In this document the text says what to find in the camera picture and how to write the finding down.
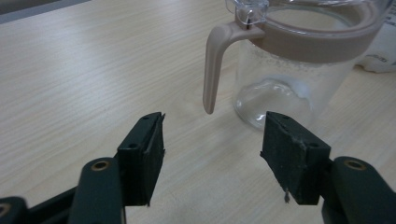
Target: glass pitcher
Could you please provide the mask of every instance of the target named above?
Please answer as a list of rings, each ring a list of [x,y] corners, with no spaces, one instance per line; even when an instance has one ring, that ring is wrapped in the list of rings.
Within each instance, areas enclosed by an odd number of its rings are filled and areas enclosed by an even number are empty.
[[[381,27],[391,0],[226,0],[234,21],[206,43],[204,107],[213,113],[224,51],[241,40],[233,105],[263,130],[266,111],[308,125]]]

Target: light wood grain surface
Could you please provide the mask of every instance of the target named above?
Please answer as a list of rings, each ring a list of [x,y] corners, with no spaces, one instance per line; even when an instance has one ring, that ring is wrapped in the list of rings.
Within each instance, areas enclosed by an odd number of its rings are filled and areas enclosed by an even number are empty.
[[[284,203],[262,133],[233,111],[237,45],[204,111],[205,41],[232,19],[221,0],[91,0],[1,24],[0,197],[33,206],[74,187],[86,162],[162,111],[163,169],[129,223],[322,223],[321,205]],[[356,67],[312,128],[332,159],[368,161],[396,189],[395,116],[396,74]]]

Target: white object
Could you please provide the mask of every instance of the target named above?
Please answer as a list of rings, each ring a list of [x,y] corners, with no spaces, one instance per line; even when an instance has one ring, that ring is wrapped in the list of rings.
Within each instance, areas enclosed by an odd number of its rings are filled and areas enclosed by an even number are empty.
[[[370,72],[396,72],[395,37],[396,2],[393,2],[381,30],[358,64]]]

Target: pitcher handle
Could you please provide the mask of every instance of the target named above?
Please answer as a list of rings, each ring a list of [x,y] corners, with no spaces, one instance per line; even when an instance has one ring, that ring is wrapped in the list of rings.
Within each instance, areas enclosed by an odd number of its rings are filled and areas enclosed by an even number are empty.
[[[212,29],[206,42],[204,108],[207,114],[215,109],[221,62],[224,51],[234,42],[243,39],[263,38],[264,31],[254,25],[244,30],[235,21]]]

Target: table surface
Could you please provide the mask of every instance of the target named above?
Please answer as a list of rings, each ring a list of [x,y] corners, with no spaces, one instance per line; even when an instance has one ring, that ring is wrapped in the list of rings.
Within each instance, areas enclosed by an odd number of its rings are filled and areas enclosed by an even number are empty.
[[[231,104],[237,46],[226,51],[213,115],[202,105],[205,42],[233,15],[217,0],[91,0],[0,25],[0,195],[33,206],[112,157],[137,120],[166,113],[166,155],[151,207],[130,223],[322,223],[286,204],[262,133]],[[314,127],[331,159],[371,163],[396,189],[396,74],[356,67]]]

